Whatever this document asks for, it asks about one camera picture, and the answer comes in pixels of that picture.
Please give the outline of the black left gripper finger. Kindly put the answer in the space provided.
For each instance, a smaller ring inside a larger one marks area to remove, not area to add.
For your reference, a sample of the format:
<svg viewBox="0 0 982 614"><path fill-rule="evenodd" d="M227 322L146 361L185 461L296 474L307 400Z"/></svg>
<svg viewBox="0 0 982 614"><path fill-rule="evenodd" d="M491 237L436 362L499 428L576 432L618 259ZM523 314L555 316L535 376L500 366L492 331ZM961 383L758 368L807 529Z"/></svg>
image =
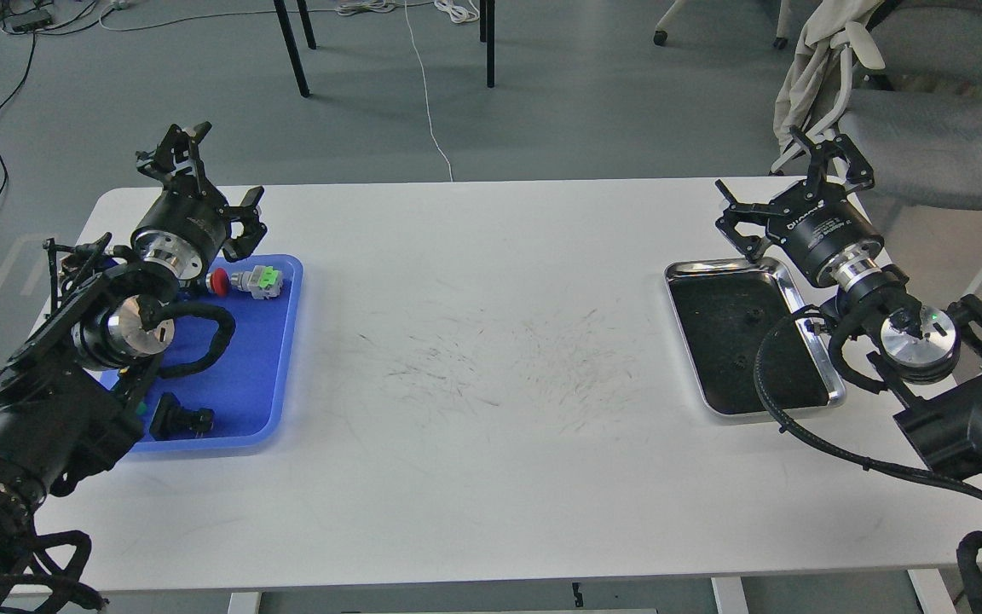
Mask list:
<svg viewBox="0 0 982 614"><path fill-rule="evenodd" d="M210 121L190 129L173 124L153 151L136 152L136 169L157 180L163 190L192 199L203 199L213 190L205 175L199 145L211 131Z"/></svg>
<svg viewBox="0 0 982 614"><path fill-rule="evenodd" d="M221 207L221 219L228 226L229 237L222 244L222 255L229 262L238 262L253 255L261 244L268 226L260 218L260 201L265 187L250 188L238 206Z"/></svg>

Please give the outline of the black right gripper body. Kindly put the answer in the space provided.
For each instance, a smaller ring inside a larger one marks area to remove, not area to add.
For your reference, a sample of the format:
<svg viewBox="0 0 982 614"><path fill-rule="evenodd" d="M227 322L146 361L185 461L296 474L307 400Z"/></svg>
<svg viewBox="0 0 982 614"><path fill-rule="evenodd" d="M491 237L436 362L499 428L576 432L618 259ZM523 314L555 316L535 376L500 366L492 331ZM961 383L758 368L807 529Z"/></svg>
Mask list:
<svg viewBox="0 0 982 614"><path fill-rule="evenodd" d="M792 186L777 197L777 245L812 287L837 284L829 262L850 246L880 255L884 238L848 199L841 186L814 189Z"/></svg>

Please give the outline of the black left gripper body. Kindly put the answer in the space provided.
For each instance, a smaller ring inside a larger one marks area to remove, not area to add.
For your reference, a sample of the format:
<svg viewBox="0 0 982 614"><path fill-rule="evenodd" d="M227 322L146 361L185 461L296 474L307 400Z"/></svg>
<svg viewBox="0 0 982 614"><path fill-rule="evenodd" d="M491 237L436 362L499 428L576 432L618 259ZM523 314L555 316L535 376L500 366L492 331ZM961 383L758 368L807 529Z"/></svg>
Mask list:
<svg viewBox="0 0 982 614"><path fill-rule="evenodd" d="M208 272L230 233L219 213L228 205L213 190L194 198L161 191L131 235L131 248L148 262L163 264L176 279L191 281Z"/></svg>

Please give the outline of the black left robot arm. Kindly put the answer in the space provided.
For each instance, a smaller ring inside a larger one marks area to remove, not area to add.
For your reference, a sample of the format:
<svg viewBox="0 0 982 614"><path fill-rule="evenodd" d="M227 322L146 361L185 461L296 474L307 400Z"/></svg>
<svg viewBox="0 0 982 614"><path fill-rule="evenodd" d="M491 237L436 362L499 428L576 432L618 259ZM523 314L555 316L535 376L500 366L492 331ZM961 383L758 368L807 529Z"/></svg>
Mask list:
<svg viewBox="0 0 982 614"><path fill-rule="evenodd" d="M228 310L180 297L215 257L246 259L268 232L262 188L231 206L206 177L199 145L210 129L172 125L156 148L137 153L137 170L161 191L129 244L110 234L44 242L50 313L0 369L0 607L27 584L49 590L40 613L70 603L106 609L79 579L89 536L38 534L35 513L139 442L139 408L155 380L204 372L233 339Z"/></svg>

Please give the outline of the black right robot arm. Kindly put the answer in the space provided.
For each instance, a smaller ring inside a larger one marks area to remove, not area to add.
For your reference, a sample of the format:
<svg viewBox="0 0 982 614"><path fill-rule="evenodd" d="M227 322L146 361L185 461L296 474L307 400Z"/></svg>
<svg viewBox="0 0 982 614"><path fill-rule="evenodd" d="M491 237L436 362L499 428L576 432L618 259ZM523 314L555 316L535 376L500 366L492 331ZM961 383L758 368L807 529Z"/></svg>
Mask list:
<svg viewBox="0 0 982 614"><path fill-rule="evenodd" d="M922 460L905 466L854 454L808 431L774 401L761 363L778 326L764 335L752 366L754 388L781 432L831 457L905 482L950 490L982 501L982 300L967 294L947 310L907 291L908 276L876 261L883 235L854 205L854 192L873 188L875 176L851 137L814 142L798 128L808 155L806 177L765 203L741 202L717 180L725 209L716 221L741 255L760 260L771 246L817 288L837 293L784 316L779 326L816 318L829 337L835 372L873 394L888 390L901 405L897 427ZM971 611L982 613L982 531L964 536L957 567Z"/></svg>

